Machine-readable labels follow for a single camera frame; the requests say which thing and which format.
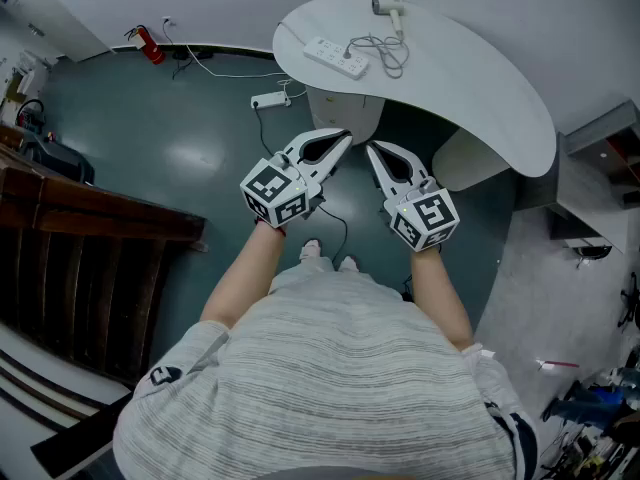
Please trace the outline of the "white hair dryer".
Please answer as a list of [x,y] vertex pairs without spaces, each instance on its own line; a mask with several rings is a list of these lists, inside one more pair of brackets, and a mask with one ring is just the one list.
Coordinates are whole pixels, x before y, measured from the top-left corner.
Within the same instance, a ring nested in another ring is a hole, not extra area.
[[372,12],[379,16],[388,16],[398,39],[404,39],[401,16],[404,14],[402,0],[371,0]]

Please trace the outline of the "white power strip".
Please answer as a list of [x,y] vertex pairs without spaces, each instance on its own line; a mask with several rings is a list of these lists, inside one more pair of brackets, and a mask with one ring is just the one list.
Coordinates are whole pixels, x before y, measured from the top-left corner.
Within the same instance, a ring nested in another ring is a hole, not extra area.
[[344,75],[351,80],[359,80],[369,69],[369,59],[349,52],[352,55],[351,62],[348,66],[341,66],[339,60],[345,52],[349,52],[345,47],[321,37],[314,37],[303,48],[303,55],[307,59]]

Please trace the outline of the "grey striped shirt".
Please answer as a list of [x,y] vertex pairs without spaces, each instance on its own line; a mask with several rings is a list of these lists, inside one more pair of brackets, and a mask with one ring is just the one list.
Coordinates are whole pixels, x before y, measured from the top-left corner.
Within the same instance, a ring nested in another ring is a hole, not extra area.
[[233,327],[200,322],[115,428],[127,480],[251,480],[332,467],[422,480],[531,480],[538,440],[502,365],[456,349],[355,273],[276,288]]

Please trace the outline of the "grey shelf unit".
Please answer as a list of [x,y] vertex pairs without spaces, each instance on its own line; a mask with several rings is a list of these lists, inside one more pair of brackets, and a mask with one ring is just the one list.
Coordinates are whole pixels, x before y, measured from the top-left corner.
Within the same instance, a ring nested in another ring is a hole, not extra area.
[[640,208],[640,108],[633,101],[559,136],[556,202],[627,252],[629,212]]

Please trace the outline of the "black case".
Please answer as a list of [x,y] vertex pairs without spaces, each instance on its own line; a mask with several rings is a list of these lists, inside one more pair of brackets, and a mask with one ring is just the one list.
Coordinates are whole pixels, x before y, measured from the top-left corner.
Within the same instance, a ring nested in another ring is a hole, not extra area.
[[78,151],[31,133],[23,136],[19,153],[41,166],[73,181],[94,184],[95,170]]

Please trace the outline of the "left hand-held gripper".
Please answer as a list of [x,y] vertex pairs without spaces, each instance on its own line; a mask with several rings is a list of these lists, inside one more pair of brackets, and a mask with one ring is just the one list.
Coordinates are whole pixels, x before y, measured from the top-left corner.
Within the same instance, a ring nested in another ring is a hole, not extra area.
[[272,228],[307,219],[321,204],[322,183],[350,150],[352,134],[342,128],[304,132],[283,151],[261,159],[240,183],[248,208]]

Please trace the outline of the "pink stick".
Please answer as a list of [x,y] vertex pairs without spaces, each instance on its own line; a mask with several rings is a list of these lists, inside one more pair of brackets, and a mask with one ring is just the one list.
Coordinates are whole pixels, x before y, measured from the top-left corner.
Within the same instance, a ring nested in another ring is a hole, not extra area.
[[536,363],[538,364],[539,371],[551,372],[553,374],[560,374],[566,371],[571,371],[571,370],[580,368],[579,364],[571,363],[571,362],[537,359]]

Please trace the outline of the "white table drawer cabinet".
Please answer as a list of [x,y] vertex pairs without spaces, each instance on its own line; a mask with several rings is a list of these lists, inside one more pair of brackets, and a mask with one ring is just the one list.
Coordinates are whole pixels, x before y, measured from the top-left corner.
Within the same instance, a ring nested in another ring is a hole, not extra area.
[[378,128],[386,100],[367,95],[344,94],[306,86],[316,129],[343,128],[351,132],[353,145],[368,141]]

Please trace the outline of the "white table support panel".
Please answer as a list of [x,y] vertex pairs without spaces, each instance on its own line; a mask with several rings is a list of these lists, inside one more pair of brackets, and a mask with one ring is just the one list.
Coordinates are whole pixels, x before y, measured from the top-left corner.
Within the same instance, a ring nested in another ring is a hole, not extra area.
[[507,169],[509,164],[492,148],[459,128],[434,153],[432,173],[444,188],[459,192]]

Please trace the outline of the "small white floor socket strip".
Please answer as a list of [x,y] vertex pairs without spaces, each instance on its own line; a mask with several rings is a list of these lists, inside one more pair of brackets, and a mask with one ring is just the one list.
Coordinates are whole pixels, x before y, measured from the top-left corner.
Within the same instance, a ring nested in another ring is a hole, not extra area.
[[254,110],[288,107],[291,105],[291,99],[284,91],[276,91],[252,96],[250,105]]

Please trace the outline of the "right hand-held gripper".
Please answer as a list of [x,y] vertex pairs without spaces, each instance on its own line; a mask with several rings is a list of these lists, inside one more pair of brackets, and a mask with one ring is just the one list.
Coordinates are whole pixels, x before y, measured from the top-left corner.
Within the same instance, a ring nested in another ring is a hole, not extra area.
[[[366,153],[376,186],[386,200],[389,227],[414,252],[446,241],[460,218],[449,192],[440,188],[413,152],[385,141],[372,141]],[[406,183],[418,184],[406,191]]]

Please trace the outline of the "person's left forearm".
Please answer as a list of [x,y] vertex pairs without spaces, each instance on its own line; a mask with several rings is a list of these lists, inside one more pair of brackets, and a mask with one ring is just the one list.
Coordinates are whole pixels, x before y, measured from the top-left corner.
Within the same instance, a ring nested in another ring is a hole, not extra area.
[[200,320],[232,328],[269,293],[286,236],[259,220],[244,247],[210,294]]

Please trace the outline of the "person's right forearm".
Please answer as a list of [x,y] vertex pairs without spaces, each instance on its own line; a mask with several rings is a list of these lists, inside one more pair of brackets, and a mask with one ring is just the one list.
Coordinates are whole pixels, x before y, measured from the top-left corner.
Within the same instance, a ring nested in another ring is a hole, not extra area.
[[436,248],[411,254],[413,298],[416,306],[459,351],[474,344],[464,308]]

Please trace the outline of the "red fire extinguisher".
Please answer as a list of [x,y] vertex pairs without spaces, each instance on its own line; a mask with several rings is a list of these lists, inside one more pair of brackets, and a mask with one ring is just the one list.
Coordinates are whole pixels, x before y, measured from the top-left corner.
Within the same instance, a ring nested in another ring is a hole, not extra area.
[[144,25],[134,26],[124,36],[131,45],[140,50],[154,65],[160,65],[165,61],[166,55],[164,51]]

